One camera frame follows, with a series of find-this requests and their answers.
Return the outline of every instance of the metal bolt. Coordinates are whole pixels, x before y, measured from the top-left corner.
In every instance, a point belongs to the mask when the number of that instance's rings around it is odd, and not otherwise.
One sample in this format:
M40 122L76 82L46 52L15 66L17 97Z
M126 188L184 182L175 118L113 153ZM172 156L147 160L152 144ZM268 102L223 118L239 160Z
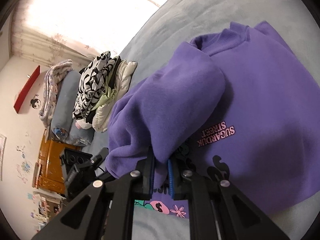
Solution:
M184 170L182 172L182 175L185 176L185 177L191 177L192 176L192 171Z
M139 177L140 174L141 174L140 171L137 171L137 170L130 172L131 177L134 177L134 178Z
M103 182L102 182L101 180L95 180L95 181L92 183L92 185L93 185L94 187L102 187Z
M229 187L230 186L230 182L226 179L223 179L222 181L220 181L220 185L222 187Z

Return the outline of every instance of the window curtain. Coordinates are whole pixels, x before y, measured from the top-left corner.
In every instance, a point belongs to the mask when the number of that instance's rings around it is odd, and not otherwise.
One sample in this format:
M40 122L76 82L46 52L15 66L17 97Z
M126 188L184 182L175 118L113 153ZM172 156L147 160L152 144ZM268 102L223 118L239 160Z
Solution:
M117 56L167 0L20 0L12 19L12 53L44 66L72 59L87 66Z

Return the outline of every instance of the black and white patterned fabric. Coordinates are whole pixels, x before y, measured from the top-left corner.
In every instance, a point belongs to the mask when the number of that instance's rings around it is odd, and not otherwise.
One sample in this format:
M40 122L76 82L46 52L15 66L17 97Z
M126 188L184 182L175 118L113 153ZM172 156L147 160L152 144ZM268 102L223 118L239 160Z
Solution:
M81 74L73 119L87 119L91 109L106 92L105 82L110 79L120 57L110 59L110 51L97 56Z

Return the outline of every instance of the wooden cabinet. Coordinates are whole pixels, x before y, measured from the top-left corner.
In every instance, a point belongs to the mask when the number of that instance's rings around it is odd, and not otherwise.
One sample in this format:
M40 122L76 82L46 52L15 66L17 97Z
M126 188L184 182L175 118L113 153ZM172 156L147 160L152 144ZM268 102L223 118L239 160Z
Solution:
M64 148L80 150L80 147L48 140L42 137L39 157L33 176L33 187L64 194L65 187L59 156Z

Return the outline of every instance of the sweatshirt sleeve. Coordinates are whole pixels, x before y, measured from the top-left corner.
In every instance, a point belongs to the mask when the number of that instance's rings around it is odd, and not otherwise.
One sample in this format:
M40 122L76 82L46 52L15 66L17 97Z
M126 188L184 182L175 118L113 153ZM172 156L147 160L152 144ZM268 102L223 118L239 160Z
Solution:
M161 186L169 157L209 118L224 90L224 75L213 60L182 43L165 67L116 102L108 127L107 170L119 178L151 149L154 186Z

